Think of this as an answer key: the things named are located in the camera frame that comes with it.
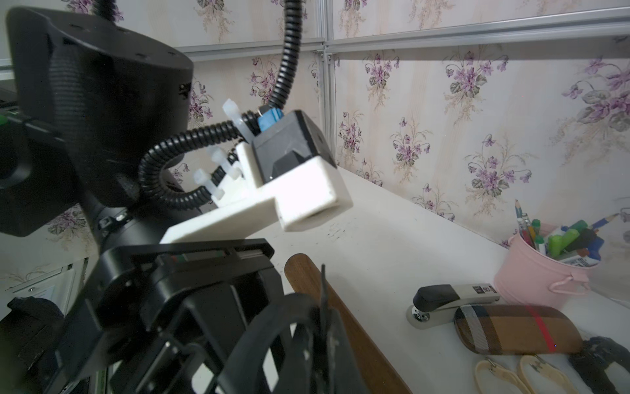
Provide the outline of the black analog watch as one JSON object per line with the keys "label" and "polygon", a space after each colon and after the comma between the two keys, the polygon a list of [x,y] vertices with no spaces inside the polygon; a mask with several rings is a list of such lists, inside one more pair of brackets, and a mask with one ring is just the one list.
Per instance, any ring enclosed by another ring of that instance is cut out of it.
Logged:
{"label": "black analog watch", "polygon": [[238,341],[218,377],[225,393],[260,393],[268,353],[276,363],[272,393],[333,393],[328,331],[331,310],[312,297],[290,294],[266,307]]}

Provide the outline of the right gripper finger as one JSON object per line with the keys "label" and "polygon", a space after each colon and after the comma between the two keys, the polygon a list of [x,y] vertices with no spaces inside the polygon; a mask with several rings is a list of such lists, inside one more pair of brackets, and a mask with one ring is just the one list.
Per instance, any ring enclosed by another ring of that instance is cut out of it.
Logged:
{"label": "right gripper finger", "polygon": [[287,263],[285,275],[301,297],[294,341],[300,349],[290,379],[306,384],[308,393],[368,393],[369,386],[355,358],[344,317],[347,308],[326,279],[326,267],[314,263]]}

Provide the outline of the black and beige stapler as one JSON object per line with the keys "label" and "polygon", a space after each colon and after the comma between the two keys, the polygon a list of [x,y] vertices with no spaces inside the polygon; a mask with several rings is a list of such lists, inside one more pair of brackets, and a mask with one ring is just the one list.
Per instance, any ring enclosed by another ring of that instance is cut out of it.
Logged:
{"label": "black and beige stapler", "polygon": [[463,305],[486,305],[500,301],[500,294],[490,283],[420,287],[406,312],[415,328],[427,329],[452,323],[457,308]]}

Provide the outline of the wooden watch stand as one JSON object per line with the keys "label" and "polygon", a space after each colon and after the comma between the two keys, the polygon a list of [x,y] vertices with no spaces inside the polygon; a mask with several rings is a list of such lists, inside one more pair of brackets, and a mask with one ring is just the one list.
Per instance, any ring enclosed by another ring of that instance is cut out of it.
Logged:
{"label": "wooden watch stand", "polygon": [[352,315],[334,288],[322,279],[322,272],[306,254],[295,254],[287,260],[284,274],[298,293],[316,300],[322,291],[328,295],[328,305],[340,313],[341,321],[353,350],[354,360],[371,393],[410,393],[408,385]]}

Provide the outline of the beige watch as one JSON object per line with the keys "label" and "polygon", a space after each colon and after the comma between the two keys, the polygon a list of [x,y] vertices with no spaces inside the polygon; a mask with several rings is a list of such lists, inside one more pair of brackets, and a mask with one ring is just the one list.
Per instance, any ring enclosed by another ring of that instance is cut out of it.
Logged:
{"label": "beige watch", "polygon": [[530,393],[517,374],[491,359],[479,361],[473,377],[478,393]]}
{"label": "beige watch", "polygon": [[531,393],[541,393],[537,386],[543,380],[554,384],[563,393],[578,393],[569,377],[540,356],[522,356],[518,362],[517,375]]}

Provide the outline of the pens in bucket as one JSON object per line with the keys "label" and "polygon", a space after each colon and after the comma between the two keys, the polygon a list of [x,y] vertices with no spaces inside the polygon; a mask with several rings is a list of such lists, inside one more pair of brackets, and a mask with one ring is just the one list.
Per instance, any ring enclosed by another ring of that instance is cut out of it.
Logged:
{"label": "pens in bucket", "polygon": [[579,220],[570,226],[560,226],[544,234],[541,221],[531,220],[518,200],[515,200],[514,210],[518,228],[508,240],[509,245],[520,239],[549,259],[579,268],[592,268],[601,263],[600,250],[605,240],[600,236],[600,231],[622,216],[621,213],[614,213],[594,223]]}

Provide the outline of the pink pen bucket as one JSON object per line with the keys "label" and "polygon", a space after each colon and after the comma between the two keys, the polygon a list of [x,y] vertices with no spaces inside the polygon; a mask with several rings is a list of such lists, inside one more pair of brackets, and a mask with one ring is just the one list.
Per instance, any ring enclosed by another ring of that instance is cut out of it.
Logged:
{"label": "pink pen bucket", "polygon": [[590,292],[595,267],[583,268],[551,259],[532,248],[520,235],[494,277],[494,287],[512,305],[544,305],[560,310],[569,298]]}

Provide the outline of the black sport watch near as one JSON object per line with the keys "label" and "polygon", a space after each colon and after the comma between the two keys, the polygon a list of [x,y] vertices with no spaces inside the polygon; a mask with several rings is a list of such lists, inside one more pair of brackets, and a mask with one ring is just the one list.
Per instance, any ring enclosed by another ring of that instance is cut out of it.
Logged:
{"label": "black sport watch near", "polygon": [[569,355],[569,363],[593,393],[621,393],[606,371],[618,364],[629,372],[629,350],[611,338],[593,337],[582,343],[581,351]]}

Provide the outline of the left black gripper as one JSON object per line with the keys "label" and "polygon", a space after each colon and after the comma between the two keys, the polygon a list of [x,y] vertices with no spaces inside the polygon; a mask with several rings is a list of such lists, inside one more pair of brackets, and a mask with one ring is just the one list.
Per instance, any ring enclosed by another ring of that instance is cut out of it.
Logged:
{"label": "left black gripper", "polygon": [[8,303],[2,392],[80,392],[113,369],[113,393],[191,393],[200,367],[221,389],[246,329],[284,295],[273,254],[263,239],[106,251],[67,313],[41,297]]}

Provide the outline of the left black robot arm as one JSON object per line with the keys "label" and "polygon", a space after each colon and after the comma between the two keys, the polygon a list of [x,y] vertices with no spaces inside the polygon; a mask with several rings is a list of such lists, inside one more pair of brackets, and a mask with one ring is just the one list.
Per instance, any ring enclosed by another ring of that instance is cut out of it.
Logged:
{"label": "left black robot arm", "polygon": [[163,243],[167,229],[221,200],[244,162],[223,159],[198,188],[170,182],[185,154],[243,141],[263,182],[318,156],[301,112],[278,126],[295,79],[302,5],[285,5],[280,75],[268,105],[188,129],[193,63],[117,26],[112,1],[91,15],[14,7],[7,15],[17,103],[1,111],[1,231],[27,236],[79,205],[99,259],[67,313],[16,297],[1,321],[1,390],[70,393],[116,366],[116,393],[191,393],[200,366],[225,369],[251,322],[282,297],[266,241]]}

